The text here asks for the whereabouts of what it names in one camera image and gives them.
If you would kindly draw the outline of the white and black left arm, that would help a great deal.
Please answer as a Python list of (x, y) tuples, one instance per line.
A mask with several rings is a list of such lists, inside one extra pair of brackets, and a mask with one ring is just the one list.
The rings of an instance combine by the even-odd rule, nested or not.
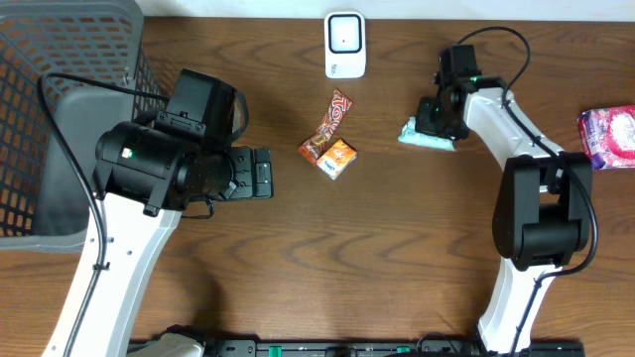
[(206, 343), (175, 329), (130, 343), (146, 287), (192, 202), (270, 198), (271, 152), (236, 147), (231, 118), (161, 113), (123, 122), (95, 148), (96, 191), (83, 250), (47, 356), (201, 356)]

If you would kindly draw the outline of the red purple snack bag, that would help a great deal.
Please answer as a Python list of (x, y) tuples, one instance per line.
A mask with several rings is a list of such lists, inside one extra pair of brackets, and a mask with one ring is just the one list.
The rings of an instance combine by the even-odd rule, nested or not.
[(633, 105), (587, 110), (577, 126), (595, 171), (634, 168)]

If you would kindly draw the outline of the orange small snack packet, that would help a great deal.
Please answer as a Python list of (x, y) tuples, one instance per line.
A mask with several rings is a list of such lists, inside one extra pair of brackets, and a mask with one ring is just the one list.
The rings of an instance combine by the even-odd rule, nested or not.
[(317, 167), (331, 179), (337, 179), (356, 158), (356, 150), (339, 139), (318, 158)]

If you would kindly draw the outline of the teal snack wrapper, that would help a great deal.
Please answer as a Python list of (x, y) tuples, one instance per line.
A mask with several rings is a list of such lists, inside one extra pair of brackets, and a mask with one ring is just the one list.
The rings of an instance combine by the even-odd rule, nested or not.
[(402, 144), (414, 145), (429, 149), (454, 152), (455, 148), (451, 139), (429, 136), (415, 130), (416, 118), (411, 116), (402, 128), (398, 141)]

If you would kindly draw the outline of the red chocolate bar wrapper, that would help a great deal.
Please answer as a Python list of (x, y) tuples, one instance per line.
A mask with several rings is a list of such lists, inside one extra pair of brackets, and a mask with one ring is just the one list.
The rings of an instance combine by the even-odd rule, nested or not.
[(298, 152), (313, 166), (326, 150), (326, 146), (335, 133), (341, 121), (349, 112), (353, 101), (336, 88), (329, 102), (326, 113), (316, 131), (298, 147)]

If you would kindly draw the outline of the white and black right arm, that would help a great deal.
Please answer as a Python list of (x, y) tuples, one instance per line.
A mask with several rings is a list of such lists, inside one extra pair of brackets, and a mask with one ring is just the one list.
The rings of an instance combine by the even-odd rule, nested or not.
[(475, 133), (502, 169), (492, 217), (501, 260), (477, 323), (477, 348), (486, 355), (528, 355), (549, 285), (574, 274), (574, 253), (595, 249), (591, 164), (585, 154), (567, 153), (544, 137), (506, 83), (482, 74), (472, 45), (442, 50), (439, 62), (438, 92), (421, 99), (417, 132), (450, 141)]

